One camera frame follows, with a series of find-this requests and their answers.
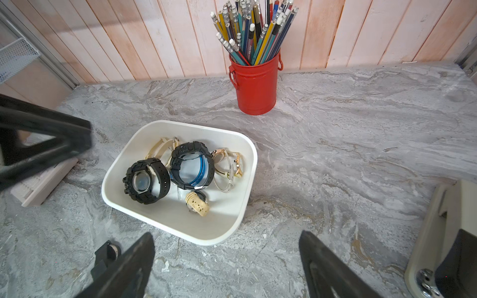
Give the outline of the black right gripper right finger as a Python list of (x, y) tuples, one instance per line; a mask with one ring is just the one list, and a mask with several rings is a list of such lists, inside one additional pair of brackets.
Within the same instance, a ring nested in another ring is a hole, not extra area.
[(299, 252), (311, 298), (380, 297), (313, 233), (302, 231)]

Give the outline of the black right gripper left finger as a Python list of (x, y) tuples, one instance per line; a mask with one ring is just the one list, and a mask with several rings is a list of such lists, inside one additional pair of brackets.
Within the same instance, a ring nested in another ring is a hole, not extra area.
[(77, 297), (143, 298), (154, 257), (154, 240), (151, 233), (146, 232)]

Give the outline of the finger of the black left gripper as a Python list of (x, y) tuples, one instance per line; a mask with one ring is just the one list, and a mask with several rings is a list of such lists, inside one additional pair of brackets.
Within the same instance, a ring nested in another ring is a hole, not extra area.
[[(51, 138), (25, 145), (19, 131)], [(89, 121), (1, 95), (1, 191), (92, 146)]]

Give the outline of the black watch with keychain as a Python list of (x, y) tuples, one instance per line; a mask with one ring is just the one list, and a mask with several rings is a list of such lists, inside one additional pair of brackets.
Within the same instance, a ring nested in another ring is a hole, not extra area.
[(94, 254), (95, 262), (91, 270), (93, 281), (105, 273), (108, 267), (121, 256), (121, 249), (119, 245), (108, 240)]

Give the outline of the black digital watch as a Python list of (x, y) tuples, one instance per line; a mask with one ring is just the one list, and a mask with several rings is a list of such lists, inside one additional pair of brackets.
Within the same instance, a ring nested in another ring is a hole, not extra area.
[(214, 179), (212, 153), (199, 141), (179, 145), (171, 154), (171, 181), (180, 189), (204, 189)]
[[(159, 181), (160, 191), (158, 195), (152, 193), (154, 178)], [(157, 158), (149, 158), (134, 163), (127, 169), (124, 183), (124, 193), (133, 201), (141, 204), (153, 204), (165, 197), (170, 190), (170, 176), (165, 165)]]

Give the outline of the blue translucent plastic watch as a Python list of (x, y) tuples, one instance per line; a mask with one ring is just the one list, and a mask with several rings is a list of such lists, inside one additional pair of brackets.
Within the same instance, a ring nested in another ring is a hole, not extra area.
[(198, 186), (207, 173), (207, 161), (201, 154), (194, 153), (186, 156), (181, 163), (179, 175), (186, 185)]

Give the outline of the cream silicone watch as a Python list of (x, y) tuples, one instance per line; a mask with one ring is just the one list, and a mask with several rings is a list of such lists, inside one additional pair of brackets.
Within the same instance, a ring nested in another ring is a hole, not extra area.
[(162, 137), (148, 152), (145, 159), (157, 158), (159, 160), (166, 161), (165, 166), (170, 167), (172, 152), (181, 144), (177, 137), (168, 139)]

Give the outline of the gold bracelet watch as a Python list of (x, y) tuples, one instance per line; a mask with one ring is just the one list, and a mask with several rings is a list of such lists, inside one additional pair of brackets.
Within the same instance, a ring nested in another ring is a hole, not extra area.
[[(216, 173), (230, 178), (232, 175), (237, 178), (243, 176), (243, 156), (239, 152), (230, 151), (227, 149), (217, 149), (212, 152), (212, 157), (215, 162)], [(229, 165), (228, 170), (221, 168), (219, 164), (226, 160)]]

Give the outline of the small beige strap watch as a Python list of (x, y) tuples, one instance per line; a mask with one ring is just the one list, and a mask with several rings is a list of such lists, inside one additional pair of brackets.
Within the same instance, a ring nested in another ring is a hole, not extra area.
[(215, 166), (214, 184), (221, 192), (230, 192), (234, 187), (233, 169), (231, 165), (228, 169), (219, 165)]

